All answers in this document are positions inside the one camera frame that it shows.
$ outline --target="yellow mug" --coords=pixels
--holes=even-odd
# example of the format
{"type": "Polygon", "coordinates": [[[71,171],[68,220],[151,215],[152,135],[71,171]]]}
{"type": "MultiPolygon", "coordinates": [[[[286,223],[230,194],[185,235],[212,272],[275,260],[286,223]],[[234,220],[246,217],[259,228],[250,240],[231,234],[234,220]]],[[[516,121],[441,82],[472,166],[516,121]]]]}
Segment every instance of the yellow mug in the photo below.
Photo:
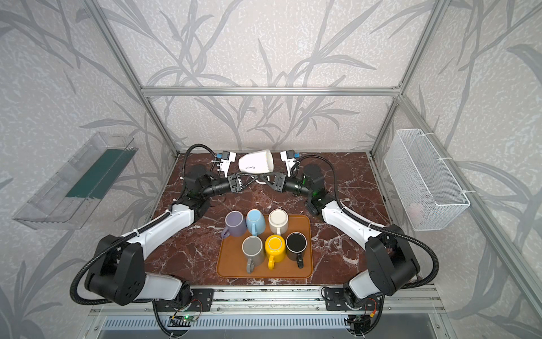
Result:
{"type": "Polygon", "coordinates": [[[279,263],[286,257],[286,242],[280,235],[273,234],[266,240],[266,253],[269,257],[268,267],[270,270],[275,268],[275,263],[279,263]]]}

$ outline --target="gray mug handle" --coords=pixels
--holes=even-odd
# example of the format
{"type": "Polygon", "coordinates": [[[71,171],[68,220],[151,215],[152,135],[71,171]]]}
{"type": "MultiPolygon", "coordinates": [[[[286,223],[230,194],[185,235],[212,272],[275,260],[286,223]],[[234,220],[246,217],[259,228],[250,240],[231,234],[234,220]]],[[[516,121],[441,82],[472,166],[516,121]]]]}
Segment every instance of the gray mug handle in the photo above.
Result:
{"type": "Polygon", "coordinates": [[[226,239],[229,236],[230,236],[230,229],[228,228],[228,226],[225,226],[224,229],[222,230],[222,233],[220,234],[220,237],[222,239],[226,239]]]}
{"type": "Polygon", "coordinates": [[[252,258],[247,261],[247,273],[252,273],[254,271],[254,260],[252,258]]]}

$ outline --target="brown tray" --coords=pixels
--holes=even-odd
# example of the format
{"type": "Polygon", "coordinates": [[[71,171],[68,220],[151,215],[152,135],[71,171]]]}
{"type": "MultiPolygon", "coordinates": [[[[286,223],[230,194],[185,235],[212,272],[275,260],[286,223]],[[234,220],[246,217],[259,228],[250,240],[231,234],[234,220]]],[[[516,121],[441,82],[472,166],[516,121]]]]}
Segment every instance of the brown tray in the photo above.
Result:
{"type": "MultiPolygon", "coordinates": [[[[266,230],[258,237],[263,243],[267,237],[272,235],[269,228],[268,214],[264,214],[266,218],[266,230]]],[[[270,270],[267,267],[267,257],[263,264],[256,266],[252,273],[247,273],[247,260],[244,257],[241,248],[243,241],[251,236],[249,231],[246,231],[243,236],[229,236],[222,240],[220,246],[220,254],[218,255],[218,264],[216,265],[216,273],[222,278],[289,278],[289,279],[304,279],[312,275],[312,245],[311,245],[311,222],[305,215],[289,214],[288,215],[288,231],[283,234],[283,238],[293,232],[300,232],[307,238],[307,249],[303,257],[304,266],[298,268],[295,261],[285,257],[283,261],[275,263],[275,269],[270,270]]]]}

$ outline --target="yellow mug handle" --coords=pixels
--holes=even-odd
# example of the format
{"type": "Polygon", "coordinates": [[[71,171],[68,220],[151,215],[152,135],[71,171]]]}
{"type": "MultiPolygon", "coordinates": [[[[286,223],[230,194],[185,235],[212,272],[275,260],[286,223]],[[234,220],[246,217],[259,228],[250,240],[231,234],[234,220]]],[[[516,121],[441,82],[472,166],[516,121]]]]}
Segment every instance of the yellow mug handle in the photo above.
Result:
{"type": "Polygon", "coordinates": [[[275,268],[275,256],[274,255],[269,256],[269,264],[267,265],[267,267],[269,267],[270,270],[275,268]]]}

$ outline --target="black mug handle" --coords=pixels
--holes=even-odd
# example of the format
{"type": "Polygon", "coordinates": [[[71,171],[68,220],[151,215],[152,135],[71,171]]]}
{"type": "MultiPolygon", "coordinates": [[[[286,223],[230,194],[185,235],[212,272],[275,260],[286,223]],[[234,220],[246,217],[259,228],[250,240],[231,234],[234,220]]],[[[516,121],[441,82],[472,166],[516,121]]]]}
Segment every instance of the black mug handle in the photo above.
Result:
{"type": "Polygon", "coordinates": [[[298,262],[298,267],[303,268],[303,254],[302,253],[298,253],[297,262],[298,262]]]}

